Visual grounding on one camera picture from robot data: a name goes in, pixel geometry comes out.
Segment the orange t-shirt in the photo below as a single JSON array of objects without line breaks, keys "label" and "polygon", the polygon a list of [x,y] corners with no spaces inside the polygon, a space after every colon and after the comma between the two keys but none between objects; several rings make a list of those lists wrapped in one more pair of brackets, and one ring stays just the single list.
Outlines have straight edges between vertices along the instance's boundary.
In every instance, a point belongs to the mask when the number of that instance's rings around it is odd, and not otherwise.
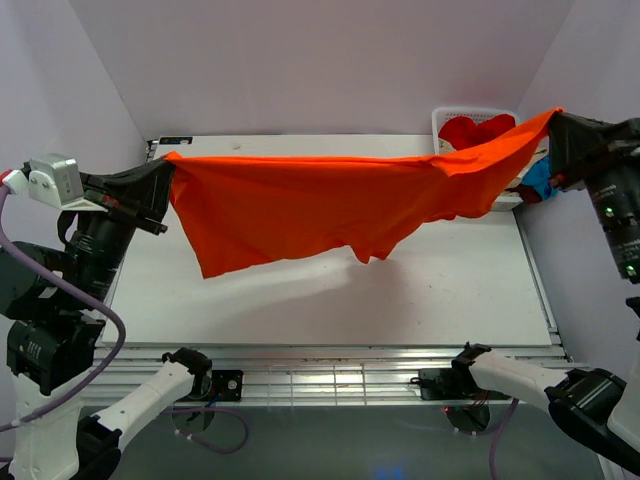
[{"label": "orange t-shirt", "polygon": [[423,224],[486,215],[548,135],[552,116],[445,155],[171,152],[170,201],[204,278],[341,247],[364,263],[382,260]]}]

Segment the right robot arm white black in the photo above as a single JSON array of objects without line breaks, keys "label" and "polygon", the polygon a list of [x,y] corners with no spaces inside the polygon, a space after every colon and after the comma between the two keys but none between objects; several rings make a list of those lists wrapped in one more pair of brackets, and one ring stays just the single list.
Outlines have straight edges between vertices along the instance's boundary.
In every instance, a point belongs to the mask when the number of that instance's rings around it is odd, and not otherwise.
[{"label": "right robot arm white black", "polygon": [[548,413],[567,436],[639,470],[639,122],[570,113],[549,122],[550,181],[584,207],[532,216],[534,249],[562,338],[565,372],[469,344],[451,363],[454,390],[497,392]]}]

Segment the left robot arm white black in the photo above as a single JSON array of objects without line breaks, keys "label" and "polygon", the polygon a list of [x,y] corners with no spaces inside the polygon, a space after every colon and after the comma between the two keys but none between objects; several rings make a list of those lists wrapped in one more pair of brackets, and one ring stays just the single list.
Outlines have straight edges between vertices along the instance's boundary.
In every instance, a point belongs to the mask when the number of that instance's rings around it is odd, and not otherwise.
[{"label": "left robot arm white black", "polygon": [[154,160],[112,175],[74,159],[34,158],[1,177],[3,197],[27,193],[59,211],[62,250],[1,242],[1,312],[12,325],[7,365],[17,394],[5,479],[106,479],[129,442],[172,404],[212,387],[211,361],[182,348],[113,406],[83,416],[81,392],[106,368],[96,343],[107,322],[124,330],[106,297],[134,233],[164,233],[175,168]]}]

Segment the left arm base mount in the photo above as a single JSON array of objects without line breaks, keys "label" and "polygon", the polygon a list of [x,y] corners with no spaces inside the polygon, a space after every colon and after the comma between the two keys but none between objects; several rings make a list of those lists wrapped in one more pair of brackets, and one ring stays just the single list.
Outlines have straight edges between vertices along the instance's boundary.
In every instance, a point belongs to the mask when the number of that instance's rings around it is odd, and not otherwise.
[{"label": "left arm base mount", "polygon": [[201,386],[179,399],[186,403],[239,402],[242,399],[244,372],[242,370],[212,370]]}]

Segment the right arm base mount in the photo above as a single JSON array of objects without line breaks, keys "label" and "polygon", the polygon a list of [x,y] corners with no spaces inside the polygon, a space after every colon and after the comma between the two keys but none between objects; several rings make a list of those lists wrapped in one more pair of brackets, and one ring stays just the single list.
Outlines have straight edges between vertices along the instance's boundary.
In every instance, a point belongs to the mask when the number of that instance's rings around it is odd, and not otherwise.
[{"label": "right arm base mount", "polygon": [[409,380],[416,386],[422,400],[506,400],[496,391],[482,390],[475,384],[458,378],[452,368],[424,368]]}]

